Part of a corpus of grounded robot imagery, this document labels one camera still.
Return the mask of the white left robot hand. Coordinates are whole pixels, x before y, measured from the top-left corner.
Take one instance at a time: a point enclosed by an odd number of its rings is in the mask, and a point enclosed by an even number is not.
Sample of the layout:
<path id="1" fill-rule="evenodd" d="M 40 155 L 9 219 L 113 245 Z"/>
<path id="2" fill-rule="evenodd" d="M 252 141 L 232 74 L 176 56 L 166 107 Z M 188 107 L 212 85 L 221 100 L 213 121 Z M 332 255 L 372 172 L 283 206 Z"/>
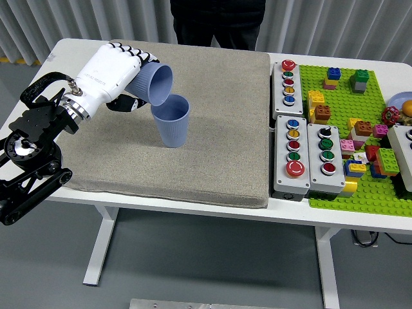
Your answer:
<path id="1" fill-rule="evenodd" d="M 114 101 L 131 84 L 131 93 L 156 105 L 164 101 L 151 89 L 159 60 L 153 54 L 119 42 L 101 46 L 77 75 L 82 94 L 73 99 L 89 117 L 101 104 Z"/>

